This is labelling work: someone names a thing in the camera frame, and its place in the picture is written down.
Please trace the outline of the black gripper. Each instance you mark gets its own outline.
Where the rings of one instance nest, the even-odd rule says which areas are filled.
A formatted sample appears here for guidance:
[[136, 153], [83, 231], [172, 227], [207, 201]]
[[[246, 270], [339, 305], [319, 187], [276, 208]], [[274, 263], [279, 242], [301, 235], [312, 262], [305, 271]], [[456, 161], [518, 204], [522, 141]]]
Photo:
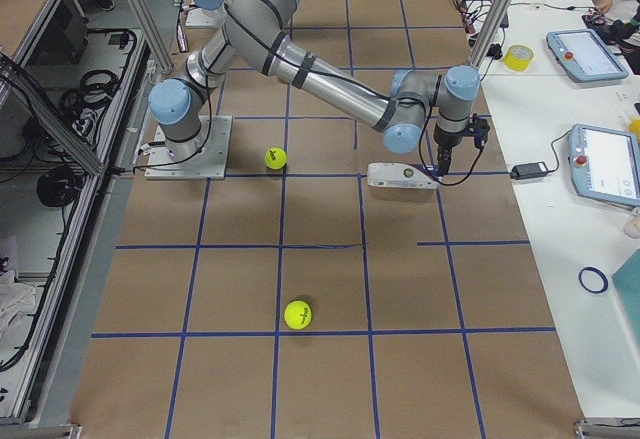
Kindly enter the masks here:
[[453, 148], [458, 145], [458, 135], [446, 131], [435, 131], [433, 138], [438, 145], [437, 149], [437, 174], [445, 176], [451, 168], [451, 154]]

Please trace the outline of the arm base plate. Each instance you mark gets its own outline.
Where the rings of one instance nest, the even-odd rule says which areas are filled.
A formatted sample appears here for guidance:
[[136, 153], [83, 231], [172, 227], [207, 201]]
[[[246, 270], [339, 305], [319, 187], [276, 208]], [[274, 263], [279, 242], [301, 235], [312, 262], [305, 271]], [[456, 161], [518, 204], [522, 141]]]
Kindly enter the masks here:
[[233, 124], [232, 116], [200, 114], [201, 131], [190, 143], [167, 141], [157, 128], [155, 141], [164, 145], [151, 149], [144, 176], [148, 180], [223, 180]]
[[225, 5], [232, 0], [192, 0], [192, 8], [186, 19], [190, 28], [219, 28], [226, 18]]

